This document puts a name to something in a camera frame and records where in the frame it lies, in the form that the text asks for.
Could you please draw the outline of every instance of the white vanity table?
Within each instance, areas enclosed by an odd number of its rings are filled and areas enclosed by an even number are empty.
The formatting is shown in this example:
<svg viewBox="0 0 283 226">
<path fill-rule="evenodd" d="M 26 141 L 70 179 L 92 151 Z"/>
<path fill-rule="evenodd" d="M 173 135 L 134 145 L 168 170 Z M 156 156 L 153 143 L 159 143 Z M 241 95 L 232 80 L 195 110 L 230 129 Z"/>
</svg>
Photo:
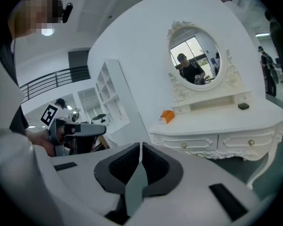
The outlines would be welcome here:
<svg viewBox="0 0 283 226">
<path fill-rule="evenodd" d="M 168 33 L 168 45 L 178 30 L 189 27 L 201 30 L 188 22 L 174 22 Z M 209 84 L 192 84 L 181 77 L 172 62 L 167 63 L 174 85 L 171 107 L 175 117 L 166 125 L 157 122 L 148 132 L 155 145 L 208 159 L 238 156 L 256 161 L 268 153 L 267 162 L 247 182 L 252 189 L 254 180 L 273 162 L 282 140 L 283 109 L 245 89 L 230 51 L 222 41 L 211 39 L 218 45 L 221 57 L 218 76 Z M 241 110 L 240 103 L 250 107 Z"/>
</svg>

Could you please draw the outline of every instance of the hand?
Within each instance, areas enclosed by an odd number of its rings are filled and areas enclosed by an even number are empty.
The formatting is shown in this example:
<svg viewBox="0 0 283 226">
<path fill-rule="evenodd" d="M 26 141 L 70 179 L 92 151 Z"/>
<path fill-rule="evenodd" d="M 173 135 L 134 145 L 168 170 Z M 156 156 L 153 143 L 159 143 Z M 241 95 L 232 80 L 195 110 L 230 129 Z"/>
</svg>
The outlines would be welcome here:
<svg viewBox="0 0 283 226">
<path fill-rule="evenodd" d="M 200 85 L 200 79 L 195 79 L 194 84 Z"/>
<path fill-rule="evenodd" d="M 57 137 L 59 142 L 63 143 L 64 142 L 64 126 L 58 128 L 57 130 Z M 40 132 L 31 132 L 26 130 L 26 136 L 27 138 L 32 142 L 33 145 L 40 145 L 44 147 L 44 149 L 47 152 L 48 156 L 53 157 L 54 151 L 53 151 L 53 144 L 50 142 L 50 139 L 48 137 L 48 130 L 43 130 Z"/>
</svg>

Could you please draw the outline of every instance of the oval mirror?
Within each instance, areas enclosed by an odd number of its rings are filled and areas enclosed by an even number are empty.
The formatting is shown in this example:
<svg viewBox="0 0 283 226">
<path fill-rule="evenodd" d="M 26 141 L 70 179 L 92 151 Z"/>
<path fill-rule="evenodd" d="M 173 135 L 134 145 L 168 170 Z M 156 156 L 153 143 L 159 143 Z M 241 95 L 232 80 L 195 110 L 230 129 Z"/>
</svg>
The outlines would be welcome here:
<svg viewBox="0 0 283 226">
<path fill-rule="evenodd" d="M 206 85 L 218 76 L 220 57 L 217 46 L 202 30 L 179 29 L 172 35 L 169 49 L 174 67 L 188 82 Z"/>
</svg>

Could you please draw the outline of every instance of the ceiling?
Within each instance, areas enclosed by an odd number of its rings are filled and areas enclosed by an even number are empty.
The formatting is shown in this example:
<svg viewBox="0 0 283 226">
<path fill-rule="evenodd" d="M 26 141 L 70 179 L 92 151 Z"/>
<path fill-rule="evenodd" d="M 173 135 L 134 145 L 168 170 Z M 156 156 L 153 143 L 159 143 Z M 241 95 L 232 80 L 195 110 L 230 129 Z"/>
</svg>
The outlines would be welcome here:
<svg viewBox="0 0 283 226">
<path fill-rule="evenodd" d="M 55 24 L 52 36 L 32 34 L 16 43 L 16 64 L 56 51 L 91 47 L 101 33 L 122 13 L 142 0 L 62 0 L 74 9 L 66 24 Z M 233 0 L 225 3 L 243 24 L 256 32 L 266 32 L 264 6 L 259 0 Z"/>
</svg>

